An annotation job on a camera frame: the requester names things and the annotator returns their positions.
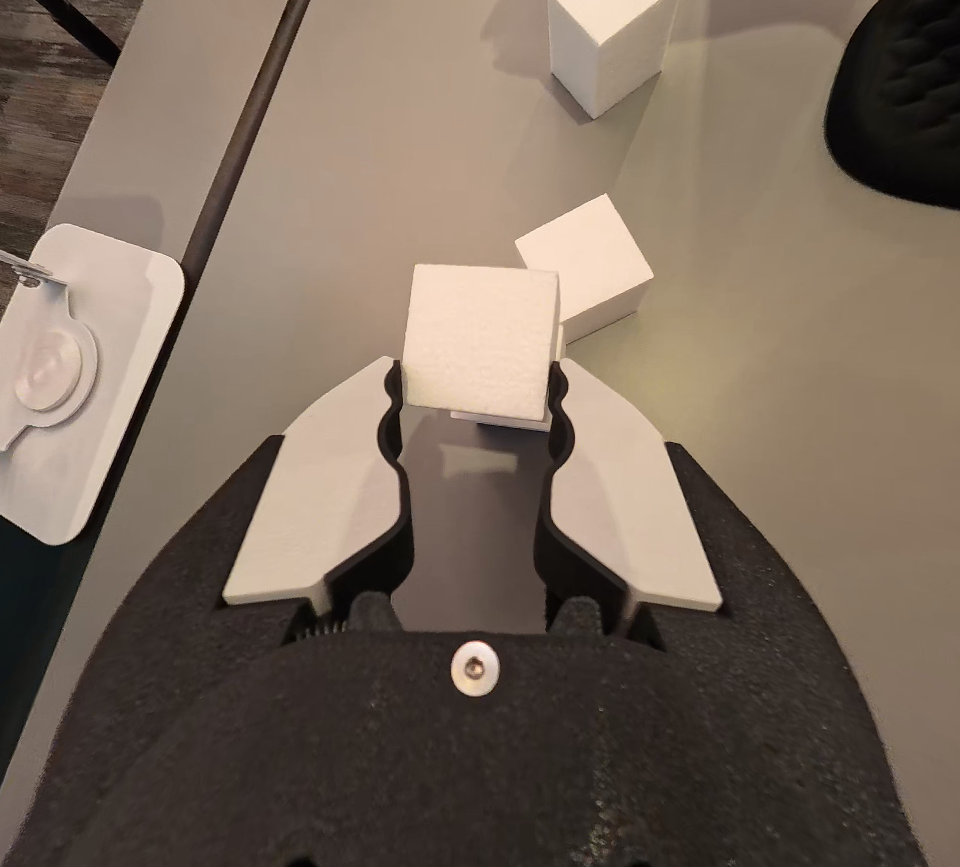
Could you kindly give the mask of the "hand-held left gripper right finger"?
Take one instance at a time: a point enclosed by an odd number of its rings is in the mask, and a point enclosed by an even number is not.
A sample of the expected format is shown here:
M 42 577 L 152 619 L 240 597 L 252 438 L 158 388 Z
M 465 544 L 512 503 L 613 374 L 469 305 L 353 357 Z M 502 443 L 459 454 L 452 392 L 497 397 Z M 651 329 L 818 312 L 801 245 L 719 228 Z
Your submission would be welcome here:
M 549 465 L 534 530 L 546 621 L 594 601 L 605 633 L 641 605 L 717 613 L 720 587 L 662 433 L 571 359 L 551 365 Z

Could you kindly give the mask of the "black mesh wrist rest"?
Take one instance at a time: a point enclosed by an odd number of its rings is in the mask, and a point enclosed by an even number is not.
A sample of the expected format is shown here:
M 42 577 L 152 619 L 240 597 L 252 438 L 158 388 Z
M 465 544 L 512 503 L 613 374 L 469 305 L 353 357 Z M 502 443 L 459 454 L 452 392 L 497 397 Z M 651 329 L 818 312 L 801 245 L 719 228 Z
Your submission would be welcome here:
M 835 164 L 877 192 L 959 210 L 959 0 L 878 0 L 823 120 Z

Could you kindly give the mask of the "white foam cube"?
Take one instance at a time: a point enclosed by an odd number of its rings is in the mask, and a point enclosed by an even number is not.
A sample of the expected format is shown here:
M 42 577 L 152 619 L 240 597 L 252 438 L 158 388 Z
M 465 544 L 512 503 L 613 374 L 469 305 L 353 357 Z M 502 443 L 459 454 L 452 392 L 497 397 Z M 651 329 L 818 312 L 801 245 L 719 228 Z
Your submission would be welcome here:
M 558 325 L 557 331 L 557 341 L 554 352 L 553 360 L 554 362 L 559 362 L 565 356 L 565 327 L 562 323 Z M 527 419 L 527 418 L 517 418 L 517 417 L 504 417 L 504 416 L 495 416 L 489 414 L 475 414 L 468 412 L 459 412 L 459 411 L 450 411 L 450 417 L 452 419 L 470 421 L 472 423 L 488 426 L 488 427 L 498 427 L 498 428 L 507 428 L 507 429 L 524 429 L 524 430 L 533 430 L 539 432 L 548 432 L 551 426 L 552 415 L 550 413 L 549 407 L 545 406 L 544 408 L 544 417 L 540 420 Z
M 592 119 L 661 73 L 679 0 L 547 0 L 550 69 Z
M 552 271 L 416 264 L 401 357 L 404 402 L 543 421 L 560 306 Z
M 558 274 L 567 345 L 638 312 L 654 272 L 607 194 L 514 241 L 526 268 Z

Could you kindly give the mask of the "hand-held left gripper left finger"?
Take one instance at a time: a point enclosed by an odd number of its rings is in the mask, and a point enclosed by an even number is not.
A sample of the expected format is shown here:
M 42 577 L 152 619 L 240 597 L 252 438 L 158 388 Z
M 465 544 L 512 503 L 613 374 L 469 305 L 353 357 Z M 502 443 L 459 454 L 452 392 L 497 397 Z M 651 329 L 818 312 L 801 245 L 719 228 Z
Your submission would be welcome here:
M 222 590 L 230 606 L 306 600 L 344 619 L 365 592 L 390 595 L 414 561 L 402 465 L 402 368 L 383 356 L 286 428 Z

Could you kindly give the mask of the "white document stand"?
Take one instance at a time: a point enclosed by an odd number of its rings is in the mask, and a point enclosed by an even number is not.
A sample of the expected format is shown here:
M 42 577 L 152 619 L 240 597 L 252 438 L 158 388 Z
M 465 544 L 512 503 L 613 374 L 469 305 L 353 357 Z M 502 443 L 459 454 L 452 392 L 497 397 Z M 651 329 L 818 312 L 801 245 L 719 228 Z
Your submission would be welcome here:
M 28 258 L 1 323 L 1 515 L 49 546 L 87 525 L 186 291 L 171 257 L 73 224 Z

